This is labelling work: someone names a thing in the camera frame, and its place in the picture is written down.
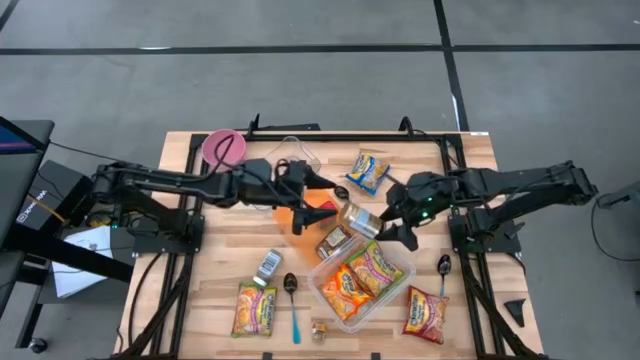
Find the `plastic bin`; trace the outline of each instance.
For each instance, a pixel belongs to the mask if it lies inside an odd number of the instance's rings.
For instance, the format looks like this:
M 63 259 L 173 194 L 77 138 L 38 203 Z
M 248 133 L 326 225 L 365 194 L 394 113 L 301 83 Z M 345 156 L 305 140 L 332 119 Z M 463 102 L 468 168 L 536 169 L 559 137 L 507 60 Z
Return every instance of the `plastic bin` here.
M 393 248 L 385 246 L 386 244 L 384 242 L 379 242 L 378 244 L 384 252 L 385 257 L 392 264 L 402 270 L 404 275 L 400 279 L 398 279 L 397 283 L 392 285 L 393 289 L 387 291 L 382 296 L 374 298 L 373 300 L 364 304 L 362 307 L 360 307 L 358 313 L 342 321 L 340 317 L 338 317 L 338 315 L 335 313 L 333 307 L 331 307 L 327 299 L 325 299 L 324 295 L 322 295 L 322 285 L 327 281 L 329 276 L 335 274 L 336 271 L 338 271 L 340 265 L 344 264 L 344 262 L 351 255 L 362 250 L 369 241 L 371 240 L 366 239 L 361 235 L 355 235 L 338 250 L 336 250 L 336 252 L 331 254 L 331 256 L 326 258 L 320 265 L 311 270 L 311 273 L 309 273 L 308 284 L 311 292 L 318 298 L 318 300 L 322 304 L 331 309 L 331 314 L 333 315 L 335 322 L 338 324 L 338 326 L 340 326 L 342 330 L 348 333 L 354 333 L 360 330 L 378 308 L 387 305 L 387 303 L 389 303 L 389 301 L 396 297 L 398 293 L 409 286 L 413 278 L 416 276 L 416 267 L 409 259 L 401 255 L 400 253 L 393 251 Z

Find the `table leg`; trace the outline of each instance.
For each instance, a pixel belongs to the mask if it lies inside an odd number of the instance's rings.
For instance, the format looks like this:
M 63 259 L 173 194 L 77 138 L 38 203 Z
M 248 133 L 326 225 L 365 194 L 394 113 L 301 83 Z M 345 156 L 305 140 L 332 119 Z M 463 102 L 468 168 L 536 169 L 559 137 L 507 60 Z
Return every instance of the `table leg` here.
M 68 244 L 55 236 L 14 224 L 7 239 L 15 250 L 128 283 L 133 266 L 102 256 L 94 251 Z

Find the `orange noodle packet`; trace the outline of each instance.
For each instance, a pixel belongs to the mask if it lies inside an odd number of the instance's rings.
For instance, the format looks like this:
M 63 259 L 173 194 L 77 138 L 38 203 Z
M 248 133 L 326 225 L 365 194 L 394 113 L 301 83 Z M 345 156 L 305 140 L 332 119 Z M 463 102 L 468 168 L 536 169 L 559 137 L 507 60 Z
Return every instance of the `orange noodle packet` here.
M 322 285 L 322 294 L 342 320 L 356 314 L 363 304 L 371 300 L 371 295 L 363 291 L 344 264 Z

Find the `wooden table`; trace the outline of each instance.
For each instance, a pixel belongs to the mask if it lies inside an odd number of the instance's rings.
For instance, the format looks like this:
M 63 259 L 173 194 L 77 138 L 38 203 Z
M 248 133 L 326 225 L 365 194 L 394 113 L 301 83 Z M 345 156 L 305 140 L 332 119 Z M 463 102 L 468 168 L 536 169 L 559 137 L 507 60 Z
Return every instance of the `wooden table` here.
M 368 132 L 397 134 L 397 132 Z M 169 132 L 166 137 L 160 168 L 184 171 L 191 132 Z M 496 169 L 490 137 L 487 134 L 462 133 L 465 157 L 469 167 Z M 357 191 L 344 178 L 360 151 L 373 153 L 377 158 L 391 163 L 391 174 L 406 181 L 413 173 L 433 171 L 442 173 L 442 162 L 438 147 L 429 142 L 306 142 L 309 149 L 322 163 L 320 175 L 350 189 L 352 200 L 374 214 L 386 207 L 385 192 L 391 186 L 384 181 L 376 196 Z M 278 144 L 274 142 L 249 142 L 246 158 L 262 157 Z M 177 196 L 155 194 L 156 199 L 167 206 L 177 206 Z M 446 310 L 445 342 L 436 345 L 417 337 L 402 335 L 407 316 L 407 290 L 380 309 L 361 331 L 348 334 L 331 323 L 329 309 L 321 306 L 307 288 L 306 275 L 311 268 L 296 258 L 283 240 L 270 211 L 258 211 L 252 207 L 237 205 L 232 209 L 217 209 L 206 206 L 206 234 L 201 252 L 195 264 L 189 288 L 186 319 L 182 332 L 179 357 L 181 359 L 210 358 L 260 358 L 263 352 L 273 353 L 279 358 L 371 358 L 379 352 L 383 359 L 429 358 L 429 359 L 474 359 L 475 351 L 470 328 L 468 307 L 465 298 L 460 263 L 451 250 L 446 213 L 441 214 L 428 226 L 415 230 L 419 250 L 411 253 L 400 243 L 394 243 L 398 251 L 408 256 L 417 268 L 412 285 L 439 294 L 440 275 L 436 264 L 442 254 L 452 255 L 453 269 L 447 276 L 446 294 L 450 297 Z M 274 284 L 278 286 L 274 330 L 271 338 L 231 338 L 238 283 L 251 279 L 267 251 L 277 248 L 284 256 L 284 264 L 278 270 Z M 142 272 L 152 255 L 137 259 L 124 314 L 121 331 L 127 338 L 129 308 L 133 292 Z M 504 254 L 489 254 L 491 280 L 497 307 L 511 328 L 524 343 L 536 352 L 542 352 L 540 336 L 533 315 L 527 283 L 520 266 Z M 162 278 L 167 260 L 163 255 L 151 270 L 143 284 L 136 306 L 134 337 L 139 334 L 156 311 Z M 290 300 L 282 288 L 282 278 L 287 272 L 298 275 L 299 290 L 296 292 L 296 311 L 302 335 L 302 344 L 294 345 L 291 338 Z M 525 327 L 520 328 L 508 314 L 505 301 L 526 298 L 524 303 Z M 487 352 L 493 352 L 489 322 L 484 310 L 478 305 L 483 323 Z M 173 326 L 173 314 L 165 324 L 161 352 L 168 351 Z M 324 345 L 311 341 L 311 322 L 328 320 L 329 333 Z

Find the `black spoon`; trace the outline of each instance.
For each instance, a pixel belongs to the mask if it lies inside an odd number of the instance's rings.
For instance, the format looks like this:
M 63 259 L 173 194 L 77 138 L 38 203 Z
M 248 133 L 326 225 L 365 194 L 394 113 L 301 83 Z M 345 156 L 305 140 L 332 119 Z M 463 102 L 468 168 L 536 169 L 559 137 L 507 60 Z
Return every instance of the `black spoon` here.
M 298 279 L 292 273 L 284 276 L 284 289 L 291 295 L 291 314 L 293 315 L 293 343 L 300 344 L 300 330 L 298 329 L 298 320 L 296 319 L 296 311 L 293 306 L 293 293 L 298 289 Z
M 438 261 L 438 273 L 442 277 L 442 286 L 440 287 L 440 297 L 444 296 L 444 277 L 451 272 L 451 257 L 444 254 Z

